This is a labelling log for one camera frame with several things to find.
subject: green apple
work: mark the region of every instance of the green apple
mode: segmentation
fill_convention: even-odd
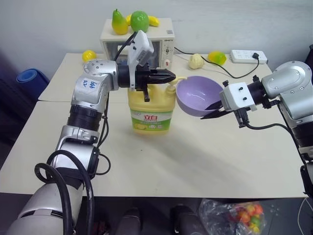
[[[131,27],[134,32],[142,30],[148,31],[149,28],[149,17],[144,11],[135,11],[131,16]]]

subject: plastic bag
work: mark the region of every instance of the plastic bag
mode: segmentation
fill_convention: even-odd
[[[210,235],[259,235],[266,225],[258,202],[223,204],[203,199],[198,214]]]

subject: lemon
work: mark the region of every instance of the lemon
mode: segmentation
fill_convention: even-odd
[[[83,61],[86,63],[89,60],[96,59],[97,54],[93,50],[85,50],[82,57],[83,57]]]
[[[226,61],[226,56],[223,52],[220,51],[213,51],[208,54],[207,56],[208,61],[223,65]]]

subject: floor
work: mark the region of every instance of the floor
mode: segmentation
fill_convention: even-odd
[[[0,168],[10,151],[9,146],[0,144]],[[17,218],[23,206],[31,195],[0,193],[0,235],[4,235],[10,224]],[[248,200],[215,199],[221,202],[243,202]],[[284,198],[262,200],[265,212],[266,226],[261,235],[313,235],[313,211],[307,202],[302,205],[303,198]],[[177,204],[185,204],[195,212],[201,198],[126,198],[126,197],[96,197],[95,221],[107,221],[114,234],[116,225],[125,210],[138,207],[143,217],[142,235],[170,235],[170,208]],[[308,199],[313,207],[313,200]],[[86,200],[83,199],[78,220],[78,234],[84,234],[86,215]]]

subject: toy fruit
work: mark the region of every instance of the toy fruit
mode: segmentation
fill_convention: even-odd
[[[250,216],[253,216],[255,214],[255,207],[253,204],[249,204],[246,206],[246,211]]]
[[[131,25],[131,17],[132,17],[132,15],[130,14],[130,15],[128,15],[128,16],[125,18],[127,25]]]
[[[148,16],[149,17],[149,25],[158,27],[160,25],[160,21],[155,16]]]
[[[218,65],[223,65],[226,61],[226,56],[223,52],[213,51],[207,56],[208,61],[216,63]]]
[[[249,228],[250,228],[255,234],[259,234],[259,233],[260,233],[259,227],[255,226],[254,224],[251,224],[251,225],[249,226]]]
[[[257,217],[253,216],[250,219],[250,224],[255,224],[257,227],[259,227],[261,222],[260,222],[260,219],[258,219]]]
[[[262,206],[260,204],[255,204],[254,208],[255,208],[255,213],[256,214],[262,214],[263,213],[263,208],[262,208]]]
[[[94,52],[93,50],[85,50],[83,53],[83,61],[86,63],[89,60],[93,60],[97,58],[96,52]]]
[[[243,223],[247,223],[250,221],[250,215],[248,212],[240,211],[238,212],[237,219]]]
[[[126,23],[128,25],[131,25],[131,17],[132,15],[128,15],[125,19],[126,19]],[[148,16],[149,18],[149,25],[154,26],[154,27],[158,27],[160,25],[160,21],[158,20],[157,17],[155,16]]]
[[[195,70],[202,68],[204,65],[204,60],[202,59],[201,55],[199,54],[193,54],[190,56],[189,61],[188,61],[188,66],[189,68]]]
[[[126,23],[126,19],[117,9],[113,11],[112,28],[114,32],[119,35],[123,35],[128,32],[128,25]]]
[[[144,32],[148,31],[149,27],[149,17],[144,11],[135,11],[131,16],[131,27],[134,32],[142,30]]]

